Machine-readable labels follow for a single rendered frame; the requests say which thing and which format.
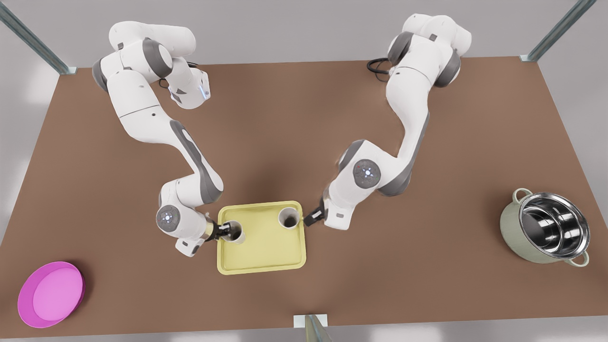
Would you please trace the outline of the white IKEA cup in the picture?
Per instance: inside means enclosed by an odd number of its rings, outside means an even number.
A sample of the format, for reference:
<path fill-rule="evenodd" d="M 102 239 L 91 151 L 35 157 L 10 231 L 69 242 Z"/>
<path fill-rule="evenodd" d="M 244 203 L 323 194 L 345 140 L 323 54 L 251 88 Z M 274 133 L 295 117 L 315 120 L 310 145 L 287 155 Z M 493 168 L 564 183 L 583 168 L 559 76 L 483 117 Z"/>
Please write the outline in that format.
<path fill-rule="evenodd" d="M 278 223 L 281 227 L 293 230 L 300 222 L 300 214 L 296 208 L 285 207 L 278 214 Z"/>
<path fill-rule="evenodd" d="M 241 244 L 245 241 L 246 235 L 239 221 L 230 220 L 220 227 L 219 236 L 229 243 Z"/>

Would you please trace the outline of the green steel pot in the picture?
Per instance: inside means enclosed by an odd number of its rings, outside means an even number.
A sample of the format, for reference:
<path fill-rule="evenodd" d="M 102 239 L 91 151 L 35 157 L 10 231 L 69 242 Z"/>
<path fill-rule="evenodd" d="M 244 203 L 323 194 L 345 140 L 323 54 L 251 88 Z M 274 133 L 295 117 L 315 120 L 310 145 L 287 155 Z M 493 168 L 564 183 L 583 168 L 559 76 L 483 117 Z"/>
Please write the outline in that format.
<path fill-rule="evenodd" d="M 590 262 L 590 226 L 571 201 L 556 193 L 518 188 L 500 216 L 504 242 L 519 257 L 537 264 Z"/>

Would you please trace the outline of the pink round bowl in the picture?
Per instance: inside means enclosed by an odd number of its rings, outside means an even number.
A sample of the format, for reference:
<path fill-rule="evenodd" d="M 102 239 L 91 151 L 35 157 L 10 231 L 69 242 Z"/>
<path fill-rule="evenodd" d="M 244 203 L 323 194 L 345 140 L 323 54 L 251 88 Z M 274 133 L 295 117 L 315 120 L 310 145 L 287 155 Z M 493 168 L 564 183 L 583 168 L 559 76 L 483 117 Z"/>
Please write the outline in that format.
<path fill-rule="evenodd" d="M 63 261 L 45 264 L 24 282 L 18 296 L 18 314 L 30 327 L 51 327 L 78 308 L 85 288 L 85 278 L 73 264 Z"/>

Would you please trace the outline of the yellow rectangular tray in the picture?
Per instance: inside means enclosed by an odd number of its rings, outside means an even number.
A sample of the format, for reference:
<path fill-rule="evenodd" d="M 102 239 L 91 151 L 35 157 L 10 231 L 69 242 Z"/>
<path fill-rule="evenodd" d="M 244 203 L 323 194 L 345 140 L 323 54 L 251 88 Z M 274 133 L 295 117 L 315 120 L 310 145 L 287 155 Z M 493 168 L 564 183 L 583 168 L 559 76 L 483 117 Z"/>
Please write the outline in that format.
<path fill-rule="evenodd" d="M 300 222 L 293 230 L 278 223 L 282 208 L 296 208 Z M 298 269 L 306 263 L 302 206 L 294 200 L 226 206 L 218 213 L 220 223 L 241 223 L 246 239 L 241 244 L 221 239 L 217 247 L 217 268 L 223 275 Z"/>

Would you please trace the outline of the silver frame post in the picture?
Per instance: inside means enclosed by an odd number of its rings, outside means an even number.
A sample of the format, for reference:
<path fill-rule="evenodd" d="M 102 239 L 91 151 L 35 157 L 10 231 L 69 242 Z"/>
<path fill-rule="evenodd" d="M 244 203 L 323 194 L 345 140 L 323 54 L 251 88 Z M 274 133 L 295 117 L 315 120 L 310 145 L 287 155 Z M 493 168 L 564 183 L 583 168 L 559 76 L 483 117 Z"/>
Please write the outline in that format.
<path fill-rule="evenodd" d="M 597 0 L 578 0 L 528 54 L 519 56 L 520 61 L 524 63 L 538 62 L 596 2 Z"/>
<path fill-rule="evenodd" d="M 333 342 L 326 328 L 327 314 L 302 314 L 293 316 L 294 328 L 304 328 L 306 342 Z"/>
<path fill-rule="evenodd" d="M 41 57 L 59 75 L 74 75 L 77 67 L 67 66 L 6 5 L 0 1 L 0 21 Z"/>

